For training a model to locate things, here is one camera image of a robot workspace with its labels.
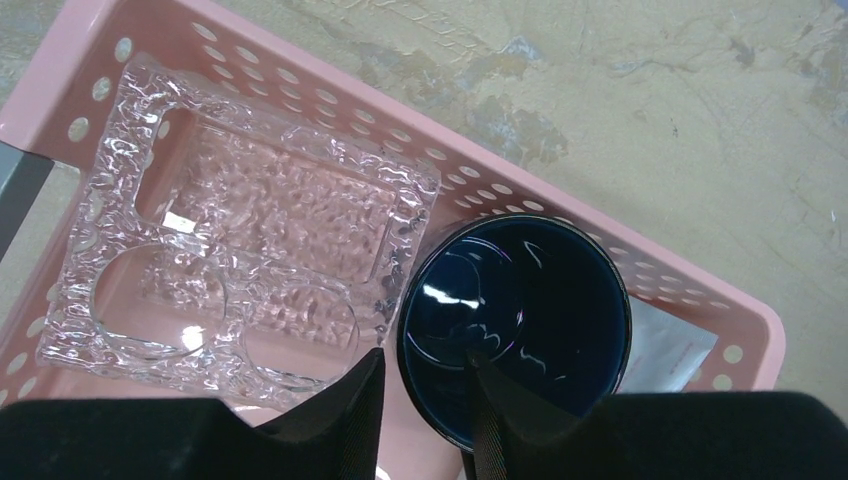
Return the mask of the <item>pink plastic basket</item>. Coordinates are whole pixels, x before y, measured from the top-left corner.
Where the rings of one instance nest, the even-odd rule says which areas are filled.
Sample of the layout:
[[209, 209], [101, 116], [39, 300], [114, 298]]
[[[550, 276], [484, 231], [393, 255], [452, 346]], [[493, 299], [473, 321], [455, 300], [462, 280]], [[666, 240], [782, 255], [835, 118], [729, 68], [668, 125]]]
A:
[[[540, 211], [573, 222], [607, 249], [628, 292], [718, 335], [686, 391], [773, 389], [786, 338], [766, 304], [576, 198], [510, 164], [212, 1], [68, 1], [1, 112], [1, 146], [86, 176], [130, 53], [199, 73], [344, 133], [435, 160], [448, 180], [428, 235], [490, 212]], [[82, 187], [54, 230], [1, 333], [1, 408], [23, 399], [176, 396], [178, 392], [40, 367], [37, 340]], [[387, 367], [377, 478], [458, 479], [461, 460], [415, 412]]]

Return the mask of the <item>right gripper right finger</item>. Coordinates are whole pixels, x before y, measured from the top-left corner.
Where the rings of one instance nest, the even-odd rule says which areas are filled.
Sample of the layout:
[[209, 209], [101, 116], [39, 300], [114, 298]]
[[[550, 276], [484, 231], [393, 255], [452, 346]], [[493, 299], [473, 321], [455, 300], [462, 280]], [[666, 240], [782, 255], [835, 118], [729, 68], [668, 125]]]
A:
[[789, 391], [613, 394], [585, 416], [466, 356], [477, 479], [843, 479], [847, 427]]

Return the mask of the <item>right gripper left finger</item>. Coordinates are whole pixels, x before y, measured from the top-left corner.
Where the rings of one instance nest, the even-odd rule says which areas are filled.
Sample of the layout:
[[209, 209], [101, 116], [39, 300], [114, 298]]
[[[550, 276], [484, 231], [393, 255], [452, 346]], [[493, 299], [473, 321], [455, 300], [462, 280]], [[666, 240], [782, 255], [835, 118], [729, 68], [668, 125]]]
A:
[[385, 355], [252, 426], [213, 398], [22, 401], [1, 411], [5, 479], [372, 479]]

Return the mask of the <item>dark blue mug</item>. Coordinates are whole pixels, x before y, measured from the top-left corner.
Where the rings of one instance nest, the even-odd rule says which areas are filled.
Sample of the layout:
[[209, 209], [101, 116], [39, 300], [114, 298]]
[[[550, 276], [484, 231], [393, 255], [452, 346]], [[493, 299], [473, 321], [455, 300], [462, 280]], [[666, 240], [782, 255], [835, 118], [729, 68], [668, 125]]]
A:
[[631, 305], [610, 255], [546, 215], [492, 215], [444, 228], [422, 249], [399, 310], [396, 358], [423, 420], [472, 448], [466, 354], [582, 416], [623, 378]]

